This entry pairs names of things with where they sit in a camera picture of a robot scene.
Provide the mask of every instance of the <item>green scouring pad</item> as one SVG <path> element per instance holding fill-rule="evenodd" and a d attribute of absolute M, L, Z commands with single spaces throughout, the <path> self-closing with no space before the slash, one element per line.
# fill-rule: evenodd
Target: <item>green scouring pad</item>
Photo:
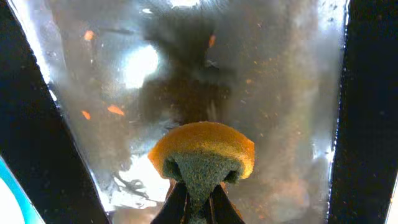
<path fill-rule="evenodd" d="M 148 158 L 163 178 L 187 186 L 192 209 L 189 223 L 206 223 L 203 205 L 215 187 L 249 177 L 254 143 L 226 125 L 199 122 L 171 130 Z"/>

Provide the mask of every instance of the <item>orange sponge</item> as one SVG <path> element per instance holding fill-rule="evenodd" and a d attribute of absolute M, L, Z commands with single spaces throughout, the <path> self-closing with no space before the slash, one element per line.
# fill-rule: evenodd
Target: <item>orange sponge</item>
<path fill-rule="evenodd" d="M 254 166 L 254 143 L 237 130 L 213 122 L 198 122 L 171 130 L 148 154 L 163 178 L 164 162 L 173 154 L 211 153 L 237 161 L 241 165 L 239 179 L 250 176 Z"/>

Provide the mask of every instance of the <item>food particle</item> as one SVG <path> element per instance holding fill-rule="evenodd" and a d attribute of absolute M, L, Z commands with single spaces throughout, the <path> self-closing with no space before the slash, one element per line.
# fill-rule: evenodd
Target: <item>food particle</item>
<path fill-rule="evenodd" d="M 124 116 L 124 112 L 115 105 L 109 106 L 108 111 L 111 113 L 116 113 L 118 115 Z"/>
<path fill-rule="evenodd" d="M 87 111 L 81 111 L 81 113 L 83 114 L 83 116 L 84 116 L 86 119 L 91 119 L 91 116 L 90 116 L 89 112 L 87 112 Z"/>
<path fill-rule="evenodd" d="M 85 40 L 90 41 L 94 38 L 94 32 L 92 30 L 88 30 L 85 33 Z"/>
<path fill-rule="evenodd" d="M 216 35 L 211 35 L 209 40 L 209 48 L 212 48 L 215 43 L 216 43 Z"/>

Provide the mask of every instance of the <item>debris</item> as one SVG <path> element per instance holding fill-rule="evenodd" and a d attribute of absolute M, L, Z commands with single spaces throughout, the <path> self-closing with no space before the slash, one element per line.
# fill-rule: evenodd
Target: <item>debris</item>
<path fill-rule="evenodd" d="M 81 111 L 81 113 L 83 114 L 83 116 L 86 118 L 86 119 L 91 119 L 91 116 L 90 116 L 90 114 L 89 114 L 89 112 L 87 112 L 87 111 Z"/>
<path fill-rule="evenodd" d="M 116 113 L 118 115 L 124 116 L 124 112 L 115 105 L 109 106 L 108 111 L 111 113 Z"/>
<path fill-rule="evenodd" d="M 94 32 L 92 30 L 87 30 L 85 33 L 85 40 L 90 41 L 94 38 Z"/>
<path fill-rule="evenodd" d="M 211 35 L 209 40 L 209 48 L 212 48 L 215 43 L 216 43 L 216 35 Z"/>

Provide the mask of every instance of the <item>dish scrubber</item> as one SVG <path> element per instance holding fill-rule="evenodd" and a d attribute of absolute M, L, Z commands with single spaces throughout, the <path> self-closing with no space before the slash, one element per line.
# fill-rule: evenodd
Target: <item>dish scrubber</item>
<path fill-rule="evenodd" d="M 215 187 L 250 176 L 254 143 L 220 123 L 191 123 L 171 130 L 148 158 L 162 178 L 186 185 L 192 210 L 189 223 L 206 223 L 203 205 Z"/>

